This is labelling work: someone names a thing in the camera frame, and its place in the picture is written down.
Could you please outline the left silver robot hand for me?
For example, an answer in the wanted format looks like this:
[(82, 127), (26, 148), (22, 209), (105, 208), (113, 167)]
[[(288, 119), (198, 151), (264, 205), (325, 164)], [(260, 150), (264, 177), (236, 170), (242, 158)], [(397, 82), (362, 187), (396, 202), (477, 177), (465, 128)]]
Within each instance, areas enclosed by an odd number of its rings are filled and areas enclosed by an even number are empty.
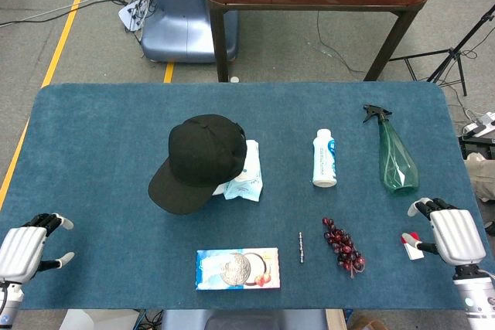
[(42, 260), (46, 239), (57, 228), (74, 224), (58, 213), (42, 213), (20, 227), (11, 228), (1, 245), (1, 282), (25, 284), (38, 272), (59, 270), (75, 256), (67, 252), (55, 260)]

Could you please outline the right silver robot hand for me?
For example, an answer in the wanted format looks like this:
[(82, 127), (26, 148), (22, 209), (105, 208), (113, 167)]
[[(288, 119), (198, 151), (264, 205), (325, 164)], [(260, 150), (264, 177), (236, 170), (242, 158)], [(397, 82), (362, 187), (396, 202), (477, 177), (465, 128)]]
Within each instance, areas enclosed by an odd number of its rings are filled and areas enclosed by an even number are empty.
[(482, 240), (469, 210), (459, 209), (442, 199), (421, 198), (408, 208), (408, 216), (422, 214), (431, 227), (435, 241), (426, 243), (403, 233), (402, 239), (417, 250), (439, 255), (454, 267), (478, 264), (486, 256)]

